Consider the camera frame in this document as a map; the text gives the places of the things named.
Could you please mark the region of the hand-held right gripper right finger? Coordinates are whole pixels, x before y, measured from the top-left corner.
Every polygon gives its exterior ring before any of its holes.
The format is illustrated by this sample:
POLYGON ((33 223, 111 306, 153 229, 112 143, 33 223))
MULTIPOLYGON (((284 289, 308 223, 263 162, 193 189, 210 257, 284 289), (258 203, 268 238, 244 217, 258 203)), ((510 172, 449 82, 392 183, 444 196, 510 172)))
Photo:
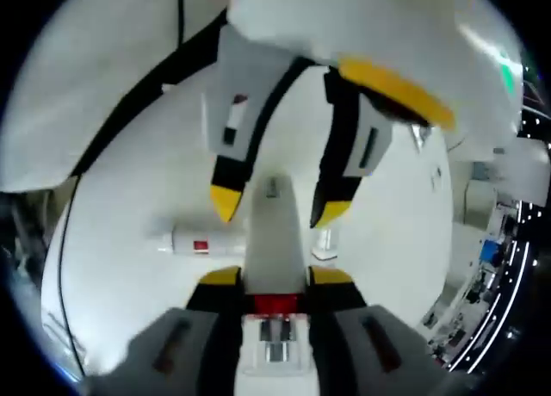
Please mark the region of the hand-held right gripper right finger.
POLYGON ((340 269, 309 268, 309 340, 323 395, 437 395, 445 371, 424 338, 368 304, 340 269))

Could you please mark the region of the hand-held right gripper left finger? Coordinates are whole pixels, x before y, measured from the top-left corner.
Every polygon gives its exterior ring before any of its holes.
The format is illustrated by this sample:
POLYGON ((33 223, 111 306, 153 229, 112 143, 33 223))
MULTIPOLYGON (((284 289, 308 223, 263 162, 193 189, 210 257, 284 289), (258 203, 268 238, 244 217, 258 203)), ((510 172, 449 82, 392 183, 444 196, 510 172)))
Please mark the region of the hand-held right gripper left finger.
POLYGON ((185 307, 137 333, 113 370, 86 379, 89 395, 232 395, 243 340, 241 268, 205 274, 185 307))

